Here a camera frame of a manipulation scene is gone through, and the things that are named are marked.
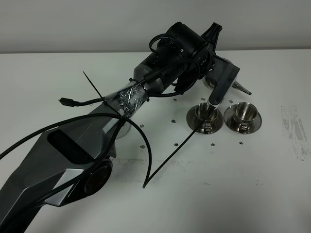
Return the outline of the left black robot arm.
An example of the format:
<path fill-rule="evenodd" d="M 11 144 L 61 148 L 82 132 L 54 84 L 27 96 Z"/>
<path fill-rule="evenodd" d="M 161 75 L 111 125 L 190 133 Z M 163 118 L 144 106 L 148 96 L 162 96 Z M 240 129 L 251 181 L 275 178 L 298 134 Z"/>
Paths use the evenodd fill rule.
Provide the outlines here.
<path fill-rule="evenodd" d="M 178 22 L 155 36 L 156 49 L 135 69 L 132 80 L 104 97 L 86 116 L 65 120 L 35 133 L 38 140 L 0 190 L 2 218 L 44 204 L 63 206 L 93 195 L 108 180 L 121 125 L 150 97 L 171 97 L 190 89 L 212 67 L 222 27 L 202 35 Z"/>

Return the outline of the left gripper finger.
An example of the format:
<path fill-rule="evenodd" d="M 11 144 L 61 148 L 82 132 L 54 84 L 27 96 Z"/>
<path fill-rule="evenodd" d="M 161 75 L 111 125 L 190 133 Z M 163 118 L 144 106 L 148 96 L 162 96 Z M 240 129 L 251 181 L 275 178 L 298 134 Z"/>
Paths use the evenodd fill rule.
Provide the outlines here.
<path fill-rule="evenodd" d="M 213 55 L 215 53 L 218 37 L 221 30 L 222 26 L 213 22 L 212 25 L 208 28 L 208 30 L 201 35 L 201 37 L 205 41 L 207 52 L 210 55 Z"/>

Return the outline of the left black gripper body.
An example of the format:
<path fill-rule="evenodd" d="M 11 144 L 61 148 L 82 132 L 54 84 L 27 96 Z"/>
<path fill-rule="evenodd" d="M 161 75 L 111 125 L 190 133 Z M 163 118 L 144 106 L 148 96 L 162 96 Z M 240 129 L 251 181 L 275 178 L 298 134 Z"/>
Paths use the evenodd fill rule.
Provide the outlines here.
<path fill-rule="evenodd" d="M 155 79 L 197 80 L 212 63 L 204 39 L 181 22 L 155 36 Z"/>

